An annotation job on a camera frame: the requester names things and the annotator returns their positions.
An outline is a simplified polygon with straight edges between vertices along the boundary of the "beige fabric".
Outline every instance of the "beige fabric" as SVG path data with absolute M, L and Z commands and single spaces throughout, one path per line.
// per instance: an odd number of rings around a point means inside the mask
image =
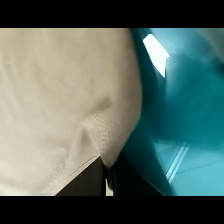
M 110 167 L 141 111 L 128 29 L 0 29 L 0 195 L 55 195 Z

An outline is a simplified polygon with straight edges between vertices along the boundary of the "white cloth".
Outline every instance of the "white cloth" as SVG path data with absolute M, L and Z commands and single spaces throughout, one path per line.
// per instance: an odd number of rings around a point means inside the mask
M 113 165 L 141 111 L 128 29 L 0 29 L 0 195 L 55 195 Z

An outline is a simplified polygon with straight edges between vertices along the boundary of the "cream-colored fabric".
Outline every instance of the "cream-colored fabric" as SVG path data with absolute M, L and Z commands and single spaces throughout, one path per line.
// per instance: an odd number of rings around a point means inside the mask
M 110 167 L 141 111 L 128 29 L 0 29 L 0 195 L 55 195 Z

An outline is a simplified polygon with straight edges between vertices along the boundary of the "beige cushion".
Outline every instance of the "beige cushion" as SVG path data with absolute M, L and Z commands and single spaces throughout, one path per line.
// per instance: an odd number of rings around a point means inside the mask
M 0 29 L 0 195 L 55 195 L 116 161 L 141 111 L 128 29 Z

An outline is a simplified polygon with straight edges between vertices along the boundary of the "teal surface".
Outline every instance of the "teal surface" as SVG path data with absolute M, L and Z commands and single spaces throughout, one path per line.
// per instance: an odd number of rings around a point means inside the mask
M 170 55 L 165 79 L 142 43 L 149 33 Z M 214 52 L 195 29 L 141 28 L 132 34 L 143 109 L 122 153 L 164 195 L 224 195 L 224 73 Z M 188 151 L 171 188 L 166 173 L 183 143 Z

